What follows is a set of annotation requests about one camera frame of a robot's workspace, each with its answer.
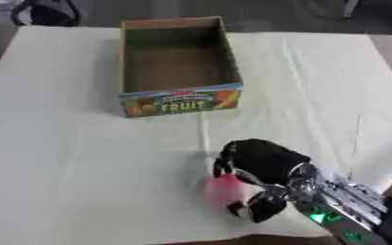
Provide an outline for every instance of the fruit box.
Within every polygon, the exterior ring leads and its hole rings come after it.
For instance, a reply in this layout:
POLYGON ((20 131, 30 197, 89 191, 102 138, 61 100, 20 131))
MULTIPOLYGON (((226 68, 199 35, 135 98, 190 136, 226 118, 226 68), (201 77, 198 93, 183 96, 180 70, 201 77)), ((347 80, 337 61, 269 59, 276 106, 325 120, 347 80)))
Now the fruit box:
POLYGON ((237 106, 243 83, 220 17, 128 21, 121 29, 127 117, 237 106))

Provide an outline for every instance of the fruit illustration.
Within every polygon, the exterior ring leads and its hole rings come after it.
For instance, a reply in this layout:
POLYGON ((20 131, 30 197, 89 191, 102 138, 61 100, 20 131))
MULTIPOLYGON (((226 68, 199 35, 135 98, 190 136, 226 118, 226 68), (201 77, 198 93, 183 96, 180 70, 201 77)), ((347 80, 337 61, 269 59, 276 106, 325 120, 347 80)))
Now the fruit illustration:
POLYGON ((142 109, 137 101, 133 98, 127 99, 125 102, 129 116, 138 117, 142 115, 142 109))
POLYGON ((141 111, 140 108, 137 107, 137 106, 131 107, 131 108, 129 108, 127 111, 128 111, 128 113, 129 113, 130 116, 138 117, 138 116, 142 115, 142 111, 141 111))
POLYGON ((226 90, 226 91, 220 91, 217 92, 216 98, 220 94, 220 97, 223 97, 225 95, 229 95, 227 98, 225 98, 221 103, 217 104, 214 106, 213 109, 221 109, 221 108, 231 108, 236 106, 236 101, 238 100, 239 92, 235 90, 226 90))
POLYGON ((153 104, 145 104, 145 105, 143 105, 142 106, 142 111, 145 113, 145 114, 149 114, 149 115, 153 115, 153 114, 156 114, 156 106, 155 105, 153 105, 153 104))
POLYGON ((233 95, 234 92, 235 92, 234 90, 218 91, 215 93, 215 100, 216 101, 227 100, 230 96, 233 95))

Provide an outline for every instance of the open cardboard box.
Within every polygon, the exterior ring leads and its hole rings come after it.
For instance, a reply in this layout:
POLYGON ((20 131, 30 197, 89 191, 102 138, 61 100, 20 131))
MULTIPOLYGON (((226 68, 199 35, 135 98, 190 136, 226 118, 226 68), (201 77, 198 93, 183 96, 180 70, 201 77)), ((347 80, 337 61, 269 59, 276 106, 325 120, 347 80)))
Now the open cardboard box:
POLYGON ((220 17, 121 25, 120 103, 128 117, 234 108, 242 79, 220 17))

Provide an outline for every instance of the green light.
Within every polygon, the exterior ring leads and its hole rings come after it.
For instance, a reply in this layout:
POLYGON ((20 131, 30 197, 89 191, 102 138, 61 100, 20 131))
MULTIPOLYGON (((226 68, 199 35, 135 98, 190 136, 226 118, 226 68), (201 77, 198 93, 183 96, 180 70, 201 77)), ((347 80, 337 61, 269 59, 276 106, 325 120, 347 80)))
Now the green light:
POLYGON ((309 215, 309 217, 318 224, 324 223, 325 216, 326 216, 326 213, 315 213, 315 214, 309 215))
POLYGON ((337 214, 331 214, 331 215, 329 215, 328 216, 328 221, 338 221, 338 220, 340 220, 341 218, 343 218, 343 216, 342 215, 337 215, 337 214))
POLYGON ((347 232, 347 233, 345 233, 345 235, 349 239, 355 240, 357 242, 362 242, 364 240, 364 236, 362 236, 362 234, 347 232))

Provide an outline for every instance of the red object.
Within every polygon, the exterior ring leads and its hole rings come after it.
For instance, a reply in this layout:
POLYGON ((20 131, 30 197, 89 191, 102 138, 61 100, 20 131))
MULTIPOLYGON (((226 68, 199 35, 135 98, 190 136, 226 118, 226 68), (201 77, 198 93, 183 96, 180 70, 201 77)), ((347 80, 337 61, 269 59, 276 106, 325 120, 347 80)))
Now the red object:
POLYGON ((212 205, 223 208, 243 199, 242 185, 243 183, 236 178, 236 175, 225 174, 207 182, 205 195, 212 205))

